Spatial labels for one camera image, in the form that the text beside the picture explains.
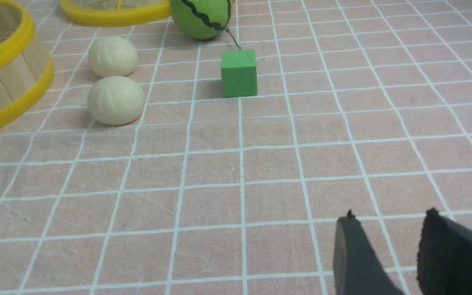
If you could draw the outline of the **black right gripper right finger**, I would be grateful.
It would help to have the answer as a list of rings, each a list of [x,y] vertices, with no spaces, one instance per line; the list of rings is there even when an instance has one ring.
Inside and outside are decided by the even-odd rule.
[[[417,254],[424,295],[472,295],[472,230],[429,209]]]

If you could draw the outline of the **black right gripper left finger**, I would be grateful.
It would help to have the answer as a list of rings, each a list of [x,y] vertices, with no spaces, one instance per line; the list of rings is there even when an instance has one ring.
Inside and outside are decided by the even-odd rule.
[[[402,295],[351,210],[336,222],[333,273],[338,295]]]

